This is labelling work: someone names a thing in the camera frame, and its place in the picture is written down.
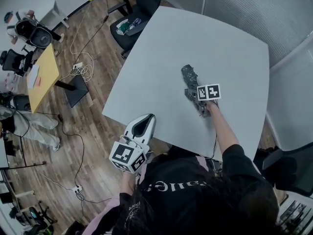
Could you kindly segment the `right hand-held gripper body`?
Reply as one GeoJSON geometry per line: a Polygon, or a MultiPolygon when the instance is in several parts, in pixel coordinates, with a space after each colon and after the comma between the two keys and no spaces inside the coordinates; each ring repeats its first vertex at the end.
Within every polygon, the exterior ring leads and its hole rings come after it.
{"type": "Polygon", "coordinates": [[[203,118],[210,116],[206,103],[208,101],[217,101],[221,99],[221,90],[219,84],[197,85],[194,92],[194,104],[199,114],[203,118]]]}

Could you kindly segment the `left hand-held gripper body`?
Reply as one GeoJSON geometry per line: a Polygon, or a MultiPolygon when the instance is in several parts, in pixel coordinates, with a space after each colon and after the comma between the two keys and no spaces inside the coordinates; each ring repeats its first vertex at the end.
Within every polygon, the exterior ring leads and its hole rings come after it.
{"type": "Polygon", "coordinates": [[[149,150],[148,145],[122,135],[114,142],[109,160],[116,168],[136,174],[147,161],[149,150]]]}

